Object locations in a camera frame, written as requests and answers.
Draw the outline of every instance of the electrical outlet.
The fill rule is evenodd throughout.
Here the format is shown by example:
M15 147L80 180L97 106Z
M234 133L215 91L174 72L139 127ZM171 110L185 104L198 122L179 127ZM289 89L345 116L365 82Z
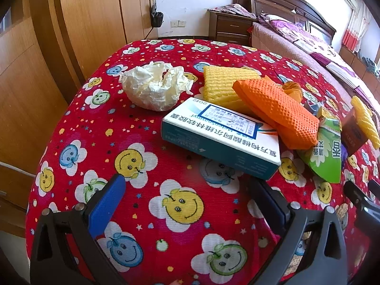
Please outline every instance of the electrical outlet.
M170 21L170 27L171 28L178 28L178 20Z

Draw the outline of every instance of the white and teal box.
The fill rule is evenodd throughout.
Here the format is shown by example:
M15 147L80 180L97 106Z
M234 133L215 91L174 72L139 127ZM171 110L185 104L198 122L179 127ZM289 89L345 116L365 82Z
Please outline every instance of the white and teal box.
M268 180L281 165L277 131L235 111L189 98L161 124L166 141Z

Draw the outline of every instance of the blue gripper pad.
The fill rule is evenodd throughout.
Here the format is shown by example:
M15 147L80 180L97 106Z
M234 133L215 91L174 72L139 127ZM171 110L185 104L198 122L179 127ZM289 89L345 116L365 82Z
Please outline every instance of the blue gripper pad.
M116 207L123 198L126 188L125 178L122 175L114 175L106 186L96 192L88 202L90 212L88 214L88 229L92 238L104 233L111 220Z

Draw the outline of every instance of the green package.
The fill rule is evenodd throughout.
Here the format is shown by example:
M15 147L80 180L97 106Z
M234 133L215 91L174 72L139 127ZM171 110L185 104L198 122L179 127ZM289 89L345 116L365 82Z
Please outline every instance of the green package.
M321 117L318 144L309 150L297 150L300 158L323 180L341 182L341 130L339 120Z

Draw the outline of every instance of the nightstand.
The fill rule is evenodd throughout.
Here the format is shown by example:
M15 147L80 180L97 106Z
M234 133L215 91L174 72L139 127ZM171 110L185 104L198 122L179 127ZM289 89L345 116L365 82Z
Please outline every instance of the nightstand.
M256 19L222 12L210 13L209 40L250 46L248 28Z

